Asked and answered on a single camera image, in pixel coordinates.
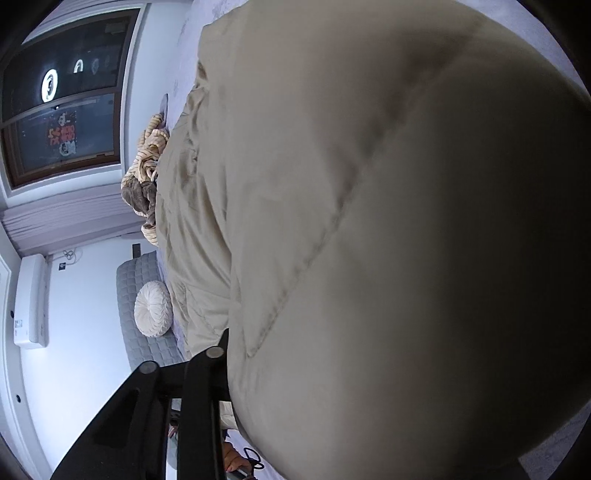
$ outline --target white curtain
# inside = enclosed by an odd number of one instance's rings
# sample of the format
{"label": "white curtain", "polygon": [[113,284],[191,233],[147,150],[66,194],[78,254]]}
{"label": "white curtain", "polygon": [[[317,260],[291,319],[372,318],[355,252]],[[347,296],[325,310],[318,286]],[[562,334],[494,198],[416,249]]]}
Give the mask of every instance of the white curtain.
{"label": "white curtain", "polygon": [[117,183],[9,208],[0,213],[0,221],[24,257],[140,232],[144,220],[124,203]]}

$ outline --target window pane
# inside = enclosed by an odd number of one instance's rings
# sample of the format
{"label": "window pane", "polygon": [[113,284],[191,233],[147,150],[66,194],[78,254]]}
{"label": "window pane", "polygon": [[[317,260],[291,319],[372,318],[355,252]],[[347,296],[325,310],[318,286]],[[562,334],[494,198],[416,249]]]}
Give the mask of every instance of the window pane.
{"label": "window pane", "polygon": [[91,96],[12,124],[7,133],[16,146],[17,169],[27,174],[98,154],[113,155],[114,104],[113,93]]}
{"label": "window pane", "polygon": [[4,72],[3,120],[52,99],[115,87],[130,23],[129,16],[103,16],[25,45]]}

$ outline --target air conditioner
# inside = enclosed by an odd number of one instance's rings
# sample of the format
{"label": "air conditioner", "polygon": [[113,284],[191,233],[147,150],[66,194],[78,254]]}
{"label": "air conditioner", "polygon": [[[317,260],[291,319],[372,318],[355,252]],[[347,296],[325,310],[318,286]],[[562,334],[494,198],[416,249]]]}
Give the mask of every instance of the air conditioner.
{"label": "air conditioner", "polygon": [[14,343],[21,348],[47,346],[46,276],[47,263],[43,255],[22,259],[14,305]]}

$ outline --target round pillow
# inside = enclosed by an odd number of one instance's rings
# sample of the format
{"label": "round pillow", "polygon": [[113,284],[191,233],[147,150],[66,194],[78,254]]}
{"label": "round pillow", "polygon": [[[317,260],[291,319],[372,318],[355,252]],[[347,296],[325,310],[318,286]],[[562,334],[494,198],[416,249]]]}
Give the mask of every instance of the round pillow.
{"label": "round pillow", "polygon": [[166,285],[149,281],[138,292],[134,308],[135,324],[146,337],[159,337],[173,324],[173,305]]}

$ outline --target beige duvet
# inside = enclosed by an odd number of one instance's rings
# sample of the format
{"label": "beige duvet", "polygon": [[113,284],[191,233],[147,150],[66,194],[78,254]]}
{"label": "beige duvet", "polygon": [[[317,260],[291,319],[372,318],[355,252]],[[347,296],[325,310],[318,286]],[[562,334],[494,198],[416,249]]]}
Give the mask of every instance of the beige duvet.
{"label": "beige duvet", "polygon": [[251,0],[199,57],[158,243],[286,478],[499,465],[589,398],[591,114],[552,65],[452,0]]}

